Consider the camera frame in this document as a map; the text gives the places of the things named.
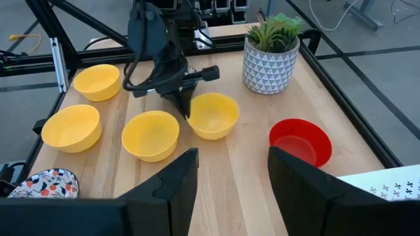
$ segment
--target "yellow bowl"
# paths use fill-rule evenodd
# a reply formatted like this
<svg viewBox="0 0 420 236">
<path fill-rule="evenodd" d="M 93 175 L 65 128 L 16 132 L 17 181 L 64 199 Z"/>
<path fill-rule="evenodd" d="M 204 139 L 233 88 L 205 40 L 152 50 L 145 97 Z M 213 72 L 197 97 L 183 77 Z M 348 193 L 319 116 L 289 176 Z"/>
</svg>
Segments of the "yellow bowl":
<svg viewBox="0 0 420 236">
<path fill-rule="evenodd" d="M 89 105 L 75 105 L 53 115 L 42 129 L 44 143 L 66 153 L 85 151 L 102 134 L 99 112 Z"/>
<path fill-rule="evenodd" d="M 124 148 L 142 161 L 168 157 L 177 146 L 178 121 L 164 111 L 147 111 L 132 118 L 121 137 Z"/>
<path fill-rule="evenodd" d="M 230 97 L 210 92 L 191 100 L 188 123 L 206 140 L 218 140 L 229 134 L 239 117 L 239 107 Z"/>
<path fill-rule="evenodd" d="M 113 65 L 91 66 L 74 79 L 74 88 L 94 102 L 112 98 L 120 87 L 119 70 Z"/>
</svg>

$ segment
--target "green leaves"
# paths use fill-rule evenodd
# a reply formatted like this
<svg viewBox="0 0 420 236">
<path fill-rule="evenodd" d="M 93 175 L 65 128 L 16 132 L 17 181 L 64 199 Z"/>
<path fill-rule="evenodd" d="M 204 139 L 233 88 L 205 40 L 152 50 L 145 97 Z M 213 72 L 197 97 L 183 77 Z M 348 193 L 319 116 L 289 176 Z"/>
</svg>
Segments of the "green leaves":
<svg viewBox="0 0 420 236">
<path fill-rule="evenodd" d="M 266 22 L 255 10 L 260 26 L 253 26 L 248 31 L 248 39 L 253 46 L 263 52 L 287 52 L 297 43 L 297 35 L 302 31 L 303 21 L 300 18 L 289 18 L 280 13 L 268 17 Z"/>
</svg>

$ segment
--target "white paper with black pattern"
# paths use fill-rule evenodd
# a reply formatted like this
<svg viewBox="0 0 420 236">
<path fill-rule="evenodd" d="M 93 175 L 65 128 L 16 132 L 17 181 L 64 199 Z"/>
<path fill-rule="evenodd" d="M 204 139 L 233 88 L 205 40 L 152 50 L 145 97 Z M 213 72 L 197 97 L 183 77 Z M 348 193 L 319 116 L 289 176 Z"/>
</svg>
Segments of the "white paper with black pattern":
<svg viewBox="0 0 420 236">
<path fill-rule="evenodd" d="M 388 201 L 420 200 L 420 165 L 352 174 L 338 179 Z"/>
</svg>

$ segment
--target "floral patterned cloth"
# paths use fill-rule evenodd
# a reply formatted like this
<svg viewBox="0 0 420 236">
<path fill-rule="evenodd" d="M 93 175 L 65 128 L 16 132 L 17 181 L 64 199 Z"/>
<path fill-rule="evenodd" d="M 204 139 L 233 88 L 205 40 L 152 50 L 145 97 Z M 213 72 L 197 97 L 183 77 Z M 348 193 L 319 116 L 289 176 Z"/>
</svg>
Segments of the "floral patterned cloth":
<svg viewBox="0 0 420 236">
<path fill-rule="evenodd" d="M 41 171 L 23 181 L 8 197 L 75 199 L 79 196 L 79 181 L 69 170 L 54 168 Z"/>
</svg>

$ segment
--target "red bowl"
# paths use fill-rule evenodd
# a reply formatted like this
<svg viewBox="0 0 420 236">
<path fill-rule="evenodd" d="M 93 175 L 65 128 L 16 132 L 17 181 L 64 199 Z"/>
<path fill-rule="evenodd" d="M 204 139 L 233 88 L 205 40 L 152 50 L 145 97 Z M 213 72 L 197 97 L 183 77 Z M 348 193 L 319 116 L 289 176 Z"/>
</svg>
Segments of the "red bowl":
<svg viewBox="0 0 420 236">
<path fill-rule="evenodd" d="M 327 134 L 318 126 L 302 119 L 285 119 L 270 130 L 270 146 L 322 167 L 331 158 L 333 148 Z"/>
</svg>

